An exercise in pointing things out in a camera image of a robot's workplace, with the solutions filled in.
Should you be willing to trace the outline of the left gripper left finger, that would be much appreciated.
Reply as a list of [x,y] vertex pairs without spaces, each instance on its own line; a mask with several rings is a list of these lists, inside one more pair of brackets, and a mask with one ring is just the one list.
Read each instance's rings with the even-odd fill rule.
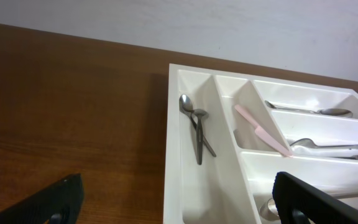
[[0,223],[76,223],[84,200],[80,174],[70,174],[0,212]]

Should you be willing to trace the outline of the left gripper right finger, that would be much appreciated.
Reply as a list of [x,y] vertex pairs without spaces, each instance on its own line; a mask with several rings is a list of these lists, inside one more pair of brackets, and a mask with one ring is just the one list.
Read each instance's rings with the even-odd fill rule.
[[287,172],[276,174],[272,196],[285,224],[358,224],[358,210]]

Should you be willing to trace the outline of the small dark steel spoon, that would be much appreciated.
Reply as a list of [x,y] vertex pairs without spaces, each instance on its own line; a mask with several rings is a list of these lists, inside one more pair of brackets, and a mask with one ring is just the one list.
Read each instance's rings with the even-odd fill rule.
[[[179,105],[180,105],[180,111],[187,115],[187,117],[189,117],[195,131],[196,131],[196,125],[197,125],[197,117],[193,114],[194,109],[193,109],[193,104],[191,99],[185,95],[182,94],[179,98]],[[205,138],[203,139],[203,144],[206,146],[206,148],[208,149],[208,151],[211,153],[211,155],[213,157],[216,157],[216,153],[213,150],[213,148],[210,146],[208,140]]]

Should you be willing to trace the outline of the small steel teaspoon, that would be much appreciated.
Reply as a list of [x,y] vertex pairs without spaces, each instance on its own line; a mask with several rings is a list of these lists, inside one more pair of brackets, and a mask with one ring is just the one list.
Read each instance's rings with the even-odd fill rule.
[[203,161],[203,118],[208,116],[208,113],[202,109],[195,109],[193,114],[197,117],[196,125],[196,142],[197,142],[197,163],[198,165],[202,164]]

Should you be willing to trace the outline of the white plastic knife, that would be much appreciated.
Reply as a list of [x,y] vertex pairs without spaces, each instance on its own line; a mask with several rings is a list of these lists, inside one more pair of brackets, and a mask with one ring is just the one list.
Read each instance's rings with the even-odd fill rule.
[[275,138],[273,138],[245,108],[243,108],[241,105],[235,105],[234,108],[254,127],[254,133],[257,137],[263,140],[264,143],[268,144],[271,148],[285,157],[293,157],[292,152],[280,144]]

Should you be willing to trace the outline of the steel spoon bowl down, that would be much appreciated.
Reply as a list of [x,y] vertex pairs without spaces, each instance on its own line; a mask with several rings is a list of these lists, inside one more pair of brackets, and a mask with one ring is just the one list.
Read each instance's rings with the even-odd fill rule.
[[297,109],[297,108],[290,108],[286,106],[278,106],[274,105],[271,102],[265,100],[265,104],[275,110],[287,110],[287,111],[296,111],[301,113],[309,113],[309,114],[321,114],[321,115],[327,115],[327,116],[338,116],[338,117],[345,117],[345,118],[352,118],[353,112],[346,110],[346,109],[340,109],[340,108],[328,108],[328,109],[321,109],[318,111],[312,111],[312,110],[304,110],[304,109]]

